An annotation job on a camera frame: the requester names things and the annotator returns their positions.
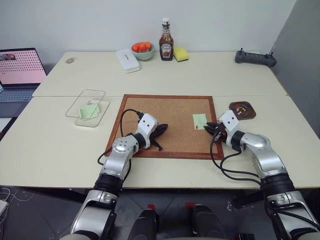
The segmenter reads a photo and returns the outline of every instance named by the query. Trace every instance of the laptop keyboard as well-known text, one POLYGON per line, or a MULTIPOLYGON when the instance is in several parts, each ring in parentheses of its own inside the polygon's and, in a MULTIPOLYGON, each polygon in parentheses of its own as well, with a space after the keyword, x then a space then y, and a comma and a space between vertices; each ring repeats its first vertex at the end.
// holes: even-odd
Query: laptop keyboard
POLYGON ((0 102, 29 102, 33 92, 34 90, 3 90, 0 92, 0 102))

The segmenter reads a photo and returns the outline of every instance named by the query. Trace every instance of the laptop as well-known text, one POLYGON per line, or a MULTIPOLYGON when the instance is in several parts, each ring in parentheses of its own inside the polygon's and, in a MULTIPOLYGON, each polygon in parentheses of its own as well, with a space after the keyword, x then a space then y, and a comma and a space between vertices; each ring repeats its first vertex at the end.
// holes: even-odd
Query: laptop
POLYGON ((46 76, 35 48, 0 50, 0 118, 18 117, 46 76))

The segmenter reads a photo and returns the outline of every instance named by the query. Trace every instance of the cork board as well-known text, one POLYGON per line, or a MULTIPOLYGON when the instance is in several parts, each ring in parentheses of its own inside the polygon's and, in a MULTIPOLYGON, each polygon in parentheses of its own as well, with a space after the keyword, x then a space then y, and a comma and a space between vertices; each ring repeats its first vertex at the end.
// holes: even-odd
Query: cork board
MULTIPOLYGON (((212 136, 206 130, 195 129, 193 114, 205 114, 208 122, 216 122, 214 101, 211 96, 170 96, 125 94, 116 117, 106 149, 121 137, 120 118, 125 109, 153 115, 159 124, 168 124, 166 131, 155 140, 163 147, 158 151, 154 145, 140 149, 134 156, 139 158, 203 159, 211 160, 212 136)), ((123 135, 135 133, 138 116, 128 111, 122 119, 123 135)), ((214 145, 216 160, 224 157, 221 143, 214 145)))

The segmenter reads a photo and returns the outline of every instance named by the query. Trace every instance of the bowl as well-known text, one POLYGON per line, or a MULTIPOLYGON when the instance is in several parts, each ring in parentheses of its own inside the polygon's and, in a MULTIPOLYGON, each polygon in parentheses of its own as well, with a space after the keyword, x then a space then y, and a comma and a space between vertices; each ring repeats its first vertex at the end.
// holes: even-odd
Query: bowl
POLYGON ((149 60, 150 58, 153 57, 153 55, 155 54, 155 46, 151 43, 151 50, 148 52, 135 52, 131 49, 131 52, 133 53, 133 55, 136 57, 136 59, 142 60, 142 61, 146 61, 149 60))

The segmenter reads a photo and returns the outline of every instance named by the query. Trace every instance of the remote controller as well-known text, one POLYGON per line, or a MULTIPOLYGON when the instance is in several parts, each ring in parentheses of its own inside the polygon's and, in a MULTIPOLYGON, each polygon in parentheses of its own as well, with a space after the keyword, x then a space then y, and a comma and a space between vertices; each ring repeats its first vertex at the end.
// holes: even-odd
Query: remote controller
POLYGON ((249 63, 249 64, 263 64, 267 65, 269 68, 276 65, 277 60, 271 54, 257 54, 257 53, 249 53, 242 50, 237 51, 235 54, 235 62, 240 63, 249 63))

